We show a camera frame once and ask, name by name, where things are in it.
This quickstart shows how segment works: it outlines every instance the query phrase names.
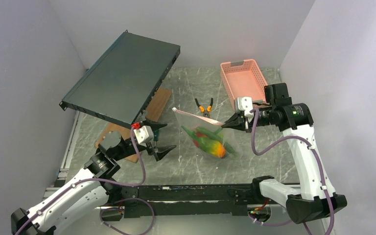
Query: pliers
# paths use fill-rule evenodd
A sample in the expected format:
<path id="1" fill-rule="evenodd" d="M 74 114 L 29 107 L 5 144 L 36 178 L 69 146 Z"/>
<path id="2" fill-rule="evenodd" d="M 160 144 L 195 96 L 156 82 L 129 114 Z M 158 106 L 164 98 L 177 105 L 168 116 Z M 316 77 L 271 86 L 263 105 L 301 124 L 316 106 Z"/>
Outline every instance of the pliers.
<path id="1" fill-rule="evenodd" d="M 198 99 L 195 98 L 195 103 L 197 104 L 198 108 L 200 109 L 200 111 L 202 112 L 202 115 L 206 118 L 210 118 L 210 112 L 211 112 L 211 107 L 212 107 L 212 102 L 213 102 L 213 98 L 211 98 L 211 103 L 210 105 L 208 106 L 207 109 L 204 109 L 204 107 L 202 107 L 200 105 L 200 103 L 198 103 Z"/>

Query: dark gray box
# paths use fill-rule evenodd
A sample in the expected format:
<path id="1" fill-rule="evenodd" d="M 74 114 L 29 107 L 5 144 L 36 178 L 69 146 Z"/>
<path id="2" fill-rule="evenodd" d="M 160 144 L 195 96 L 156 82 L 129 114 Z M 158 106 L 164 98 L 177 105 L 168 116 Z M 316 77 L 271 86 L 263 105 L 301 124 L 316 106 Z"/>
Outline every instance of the dark gray box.
<path id="1" fill-rule="evenodd" d="M 180 46 L 123 32 L 60 103 L 130 128 L 162 84 Z"/>

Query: basket handle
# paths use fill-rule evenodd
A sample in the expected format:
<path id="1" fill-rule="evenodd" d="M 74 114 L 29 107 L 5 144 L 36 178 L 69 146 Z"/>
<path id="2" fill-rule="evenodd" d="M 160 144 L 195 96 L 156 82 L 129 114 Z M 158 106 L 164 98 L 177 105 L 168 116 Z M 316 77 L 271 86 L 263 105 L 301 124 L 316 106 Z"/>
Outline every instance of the basket handle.
<path id="1" fill-rule="evenodd" d="M 238 62 L 231 62 L 230 67 L 242 66 L 243 64 L 244 64 L 244 60 L 238 61 Z"/>

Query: plastic bag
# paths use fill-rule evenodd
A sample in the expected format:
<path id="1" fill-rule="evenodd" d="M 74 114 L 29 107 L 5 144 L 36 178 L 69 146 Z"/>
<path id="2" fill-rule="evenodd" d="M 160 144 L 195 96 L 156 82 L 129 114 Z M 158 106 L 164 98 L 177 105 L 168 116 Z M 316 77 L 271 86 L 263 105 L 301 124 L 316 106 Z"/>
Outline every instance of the plastic bag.
<path id="1" fill-rule="evenodd" d="M 223 129 L 222 122 L 172 109 L 181 131 L 203 152 L 218 158 L 241 156 L 243 151 L 235 139 L 233 129 Z"/>

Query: table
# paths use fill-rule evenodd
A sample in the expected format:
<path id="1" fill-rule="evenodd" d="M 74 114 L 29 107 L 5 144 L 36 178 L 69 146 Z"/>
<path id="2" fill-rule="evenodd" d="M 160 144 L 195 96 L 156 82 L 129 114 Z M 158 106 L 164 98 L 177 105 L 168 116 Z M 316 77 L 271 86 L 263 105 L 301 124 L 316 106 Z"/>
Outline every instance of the table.
<path id="1" fill-rule="evenodd" d="M 276 69 L 263 68 L 261 71 L 268 84 L 280 82 Z M 145 185 L 251 183 L 253 178 L 263 175 L 272 175 L 282 183 L 299 182 L 286 142 L 257 157 L 251 151 L 250 134 L 235 131 L 244 154 L 239 158 L 219 159 L 204 156 L 181 132 L 172 108 L 200 114 L 194 98 L 206 106 L 213 97 L 211 118 L 218 121 L 224 122 L 234 113 L 220 78 L 219 67 L 172 68 L 161 87 L 171 90 L 172 96 L 159 119 L 168 126 L 161 129 L 158 146 L 174 144 L 177 147 L 159 162 L 146 153 L 142 155 L 146 168 Z M 95 153 L 94 143 L 106 125 L 106 121 L 89 115 L 83 118 L 67 180 Z M 280 137 L 281 133 L 275 126 L 259 127 L 256 131 L 256 148 L 262 150 Z M 118 163 L 121 169 L 113 176 L 114 179 L 127 183 L 140 181 L 140 164 L 126 160 Z"/>

